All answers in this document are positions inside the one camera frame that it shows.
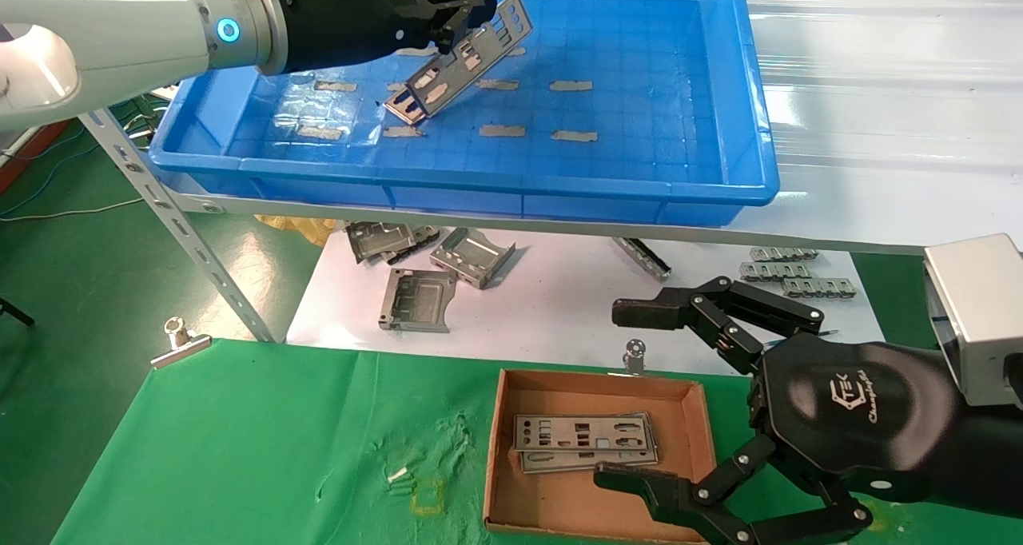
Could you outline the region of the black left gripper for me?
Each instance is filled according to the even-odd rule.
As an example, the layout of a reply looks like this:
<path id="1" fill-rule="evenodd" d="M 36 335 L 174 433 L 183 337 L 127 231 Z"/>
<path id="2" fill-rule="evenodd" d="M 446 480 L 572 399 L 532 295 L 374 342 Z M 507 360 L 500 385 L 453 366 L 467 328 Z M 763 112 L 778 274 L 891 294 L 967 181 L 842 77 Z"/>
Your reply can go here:
<path id="1" fill-rule="evenodd" d="M 435 46 L 450 54 L 497 0 L 278 0 L 284 64 L 278 73 L 368 63 L 397 50 Z"/>

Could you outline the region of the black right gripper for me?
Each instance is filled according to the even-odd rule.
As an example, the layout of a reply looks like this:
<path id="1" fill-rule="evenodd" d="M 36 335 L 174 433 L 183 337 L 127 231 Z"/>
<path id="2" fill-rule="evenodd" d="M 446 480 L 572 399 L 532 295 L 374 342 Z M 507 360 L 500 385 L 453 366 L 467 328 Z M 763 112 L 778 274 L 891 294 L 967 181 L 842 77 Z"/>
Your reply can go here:
<path id="1" fill-rule="evenodd" d="M 822 319 L 817 308 L 727 276 L 695 288 L 662 288 L 651 300 L 615 301 L 611 322 L 619 327 L 687 328 L 739 374 L 759 370 L 751 425 L 766 435 L 752 437 L 700 482 L 599 462 L 595 486 L 642 498 L 655 523 L 690 527 L 709 544 L 838 544 L 862 533 L 872 512 L 838 476 L 927 483 L 929 464 L 965 403 L 938 353 L 826 340 L 815 336 Z M 765 352 L 741 322 L 789 339 Z M 726 502 L 766 466 L 821 499 L 822 507 L 740 519 Z"/>

